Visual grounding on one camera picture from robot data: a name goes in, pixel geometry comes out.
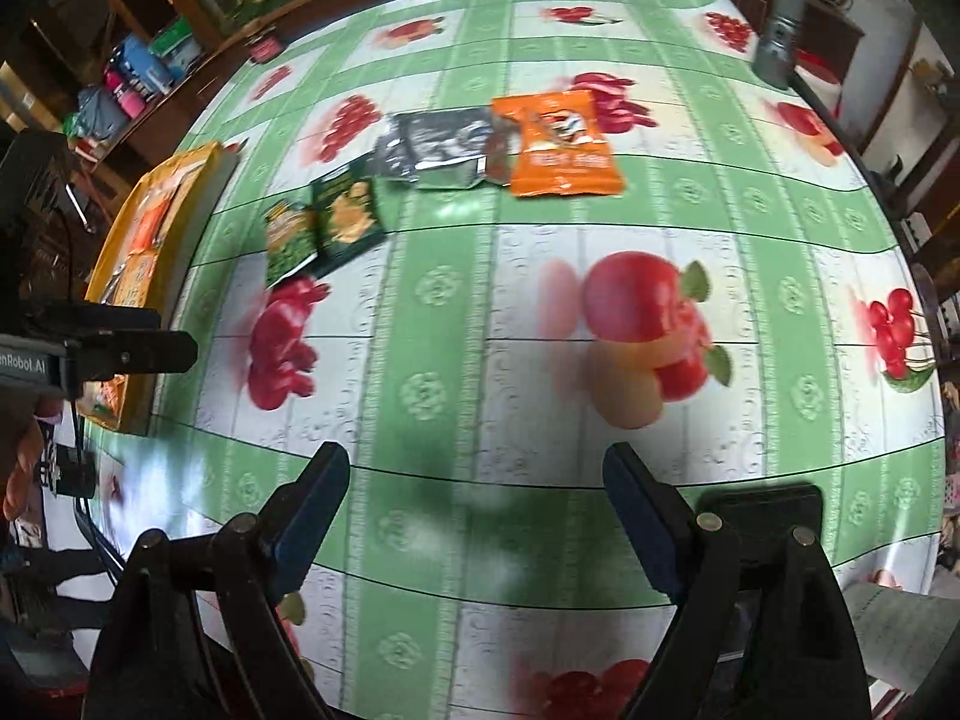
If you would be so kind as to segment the person's left hand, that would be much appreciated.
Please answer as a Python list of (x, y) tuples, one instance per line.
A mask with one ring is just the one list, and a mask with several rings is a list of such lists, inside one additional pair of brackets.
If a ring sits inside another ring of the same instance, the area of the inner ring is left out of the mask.
[(14, 522), (28, 508), (32, 478), (44, 450), (43, 426), (62, 421), (60, 398), (36, 397), (14, 406), (18, 395), (2, 398), (2, 515)]

